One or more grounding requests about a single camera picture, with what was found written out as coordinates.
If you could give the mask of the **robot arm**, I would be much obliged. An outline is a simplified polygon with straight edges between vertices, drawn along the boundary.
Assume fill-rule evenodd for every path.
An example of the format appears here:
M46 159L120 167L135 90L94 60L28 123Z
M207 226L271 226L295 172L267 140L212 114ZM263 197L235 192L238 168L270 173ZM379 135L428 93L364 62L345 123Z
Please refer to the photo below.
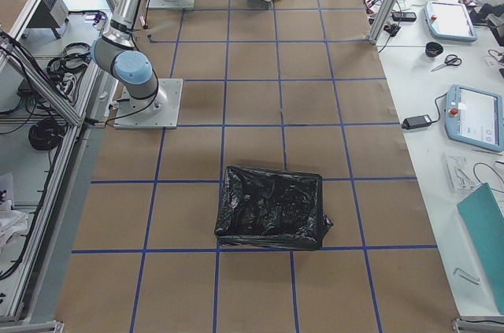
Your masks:
M122 82L135 112L157 113L166 103L153 67L135 48L133 31L146 0L118 0L109 27L91 47L93 61Z

